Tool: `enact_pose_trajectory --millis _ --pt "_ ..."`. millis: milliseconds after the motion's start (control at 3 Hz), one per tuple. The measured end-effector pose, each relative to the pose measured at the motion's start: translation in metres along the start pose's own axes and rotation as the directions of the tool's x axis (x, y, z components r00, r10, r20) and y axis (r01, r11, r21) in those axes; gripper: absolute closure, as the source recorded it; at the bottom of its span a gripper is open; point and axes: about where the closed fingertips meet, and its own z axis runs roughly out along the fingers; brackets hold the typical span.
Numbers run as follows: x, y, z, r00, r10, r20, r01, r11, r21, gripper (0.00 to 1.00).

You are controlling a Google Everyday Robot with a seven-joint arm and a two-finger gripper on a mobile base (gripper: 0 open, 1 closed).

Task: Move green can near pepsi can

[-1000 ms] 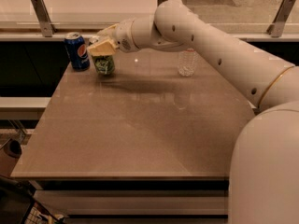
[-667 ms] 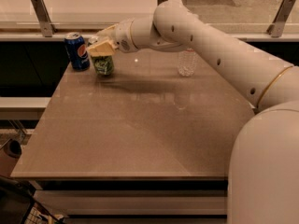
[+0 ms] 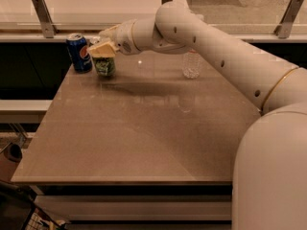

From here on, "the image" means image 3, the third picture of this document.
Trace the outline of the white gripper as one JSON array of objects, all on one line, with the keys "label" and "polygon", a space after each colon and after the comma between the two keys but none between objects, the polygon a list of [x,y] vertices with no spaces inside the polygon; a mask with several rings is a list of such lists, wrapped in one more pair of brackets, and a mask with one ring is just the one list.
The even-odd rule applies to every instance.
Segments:
[{"label": "white gripper", "polygon": [[124,55],[139,54],[132,37],[134,23],[135,20],[129,20],[100,31],[102,40],[88,47],[87,52],[93,58],[114,58],[118,51]]}]

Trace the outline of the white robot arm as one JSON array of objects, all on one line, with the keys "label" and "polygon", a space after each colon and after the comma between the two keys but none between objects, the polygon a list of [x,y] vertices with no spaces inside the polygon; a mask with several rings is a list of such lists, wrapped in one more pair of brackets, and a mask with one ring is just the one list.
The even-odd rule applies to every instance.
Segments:
[{"label": "white robot arm", "polygon": [[206,24],[178,2],[99,33],[93,57],[196,51],[258,113],[236,151],[232,230],[307,229],[307,70]]}]

